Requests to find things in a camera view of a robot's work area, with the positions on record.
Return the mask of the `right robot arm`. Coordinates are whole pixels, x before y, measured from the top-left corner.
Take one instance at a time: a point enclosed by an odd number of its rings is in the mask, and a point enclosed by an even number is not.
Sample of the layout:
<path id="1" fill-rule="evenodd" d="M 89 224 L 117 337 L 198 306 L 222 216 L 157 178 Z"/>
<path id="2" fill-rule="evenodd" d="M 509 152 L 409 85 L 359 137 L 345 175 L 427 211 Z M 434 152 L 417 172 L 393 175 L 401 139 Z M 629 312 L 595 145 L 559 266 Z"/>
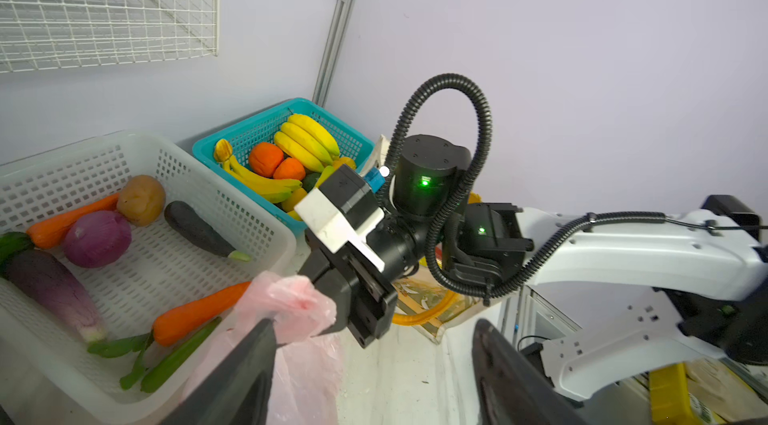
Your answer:
<path id="1" fill-rule="evenodd" d="M 573 401 L 704 356 L 766 364 L 764 225 L 743 202 L 712 195 L 683 215 L 574 218 L 474 204 L 491 139 L 479 86 L 434 76 L 406 103 L 382 167 L 361 176 L 342 166 L 297 204 L 311 247 L 302 273 L 336 302 L 336 329 L 362 346 L 379 339 L 393 322 L 395 282 L 425 264 L 439 285 L 484 304 L 529 284 L 643 287 L 605 324 L 524 350 L 544 382 Z"/>

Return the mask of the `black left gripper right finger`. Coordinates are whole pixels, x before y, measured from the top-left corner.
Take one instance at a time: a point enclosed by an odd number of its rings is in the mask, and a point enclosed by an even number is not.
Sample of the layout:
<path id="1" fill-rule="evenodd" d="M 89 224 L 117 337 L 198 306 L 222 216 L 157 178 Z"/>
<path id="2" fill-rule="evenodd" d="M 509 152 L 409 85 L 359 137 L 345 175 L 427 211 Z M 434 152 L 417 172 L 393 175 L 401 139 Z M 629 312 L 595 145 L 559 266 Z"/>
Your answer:
<path id="1" fill-rule="evenodd" d="M 482 424 L 582 424 L 584 420 L 490 321 L 476 322 L 472 361 Z"/>

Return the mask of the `pink plastic grocery bag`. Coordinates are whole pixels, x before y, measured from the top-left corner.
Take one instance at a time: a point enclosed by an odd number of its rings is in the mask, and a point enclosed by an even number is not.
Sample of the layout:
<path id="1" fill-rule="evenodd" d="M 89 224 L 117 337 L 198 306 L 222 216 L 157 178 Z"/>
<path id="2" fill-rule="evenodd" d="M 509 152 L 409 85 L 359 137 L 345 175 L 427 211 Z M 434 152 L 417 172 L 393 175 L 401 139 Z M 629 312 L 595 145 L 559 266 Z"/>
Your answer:
<path id="1" fill-rule="evenodd" d="M 263 272 L 251 281 L 233 315 L 233 324 L 205 346 L 181 403 L 260 321 L 269 319 L 278 350 L 264 424 L 337 423 L 343 353 L 339 335 L 324 332 L 335 322 L 335 303 L 305 276 L 281 278 Z"/>

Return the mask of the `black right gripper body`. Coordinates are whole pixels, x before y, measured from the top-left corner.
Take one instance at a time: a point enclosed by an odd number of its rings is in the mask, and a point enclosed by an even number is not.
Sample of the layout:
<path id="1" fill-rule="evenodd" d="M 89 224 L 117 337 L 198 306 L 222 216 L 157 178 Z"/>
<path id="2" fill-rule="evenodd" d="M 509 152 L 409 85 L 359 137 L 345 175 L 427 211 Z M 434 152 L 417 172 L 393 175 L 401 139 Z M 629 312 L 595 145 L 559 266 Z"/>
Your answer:
<path id="1" fill-rule="evenodd" d="M 332 253 L 318 244 L 310 247 L 299 270 L 336 305 L 335 322 L 324 332 L 347 329 L 362 348 L 390 330 L 398 302 L 393 282 L 399 277 L 399 251 L 382 244 L 372 249 L 383 260 L 382 271 L 350 245 Z"/>

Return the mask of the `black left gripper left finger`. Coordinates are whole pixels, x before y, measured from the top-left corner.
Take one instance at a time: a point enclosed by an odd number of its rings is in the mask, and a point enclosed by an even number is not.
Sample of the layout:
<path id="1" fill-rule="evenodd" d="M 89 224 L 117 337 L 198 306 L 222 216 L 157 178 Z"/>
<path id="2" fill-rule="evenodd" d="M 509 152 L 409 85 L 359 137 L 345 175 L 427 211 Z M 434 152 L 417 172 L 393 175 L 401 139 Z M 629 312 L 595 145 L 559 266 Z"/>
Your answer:
<path id="1" fill-rule="evenodd" d="M 163 422 L 266 423 L 277 350 L 273 322 L 264 319 Z"/>

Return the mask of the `white canvas tote bag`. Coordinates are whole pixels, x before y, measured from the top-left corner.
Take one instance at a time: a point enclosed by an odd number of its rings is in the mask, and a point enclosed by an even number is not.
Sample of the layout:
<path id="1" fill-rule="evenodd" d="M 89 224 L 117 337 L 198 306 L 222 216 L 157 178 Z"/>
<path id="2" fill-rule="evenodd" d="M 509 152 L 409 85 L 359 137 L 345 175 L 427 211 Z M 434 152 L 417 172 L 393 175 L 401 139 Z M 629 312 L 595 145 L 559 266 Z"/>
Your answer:
<path id="1" fill-rule="evenodd" d="M 419 261 L 418 270 L 394 284 L 398 292 L 393 324 L 413 329 L 435 345 L 447 331 L 458 326 L 484 307 L 479 298 L 452 292 L 440 285 L 428 270 L 426 261 Z"/>

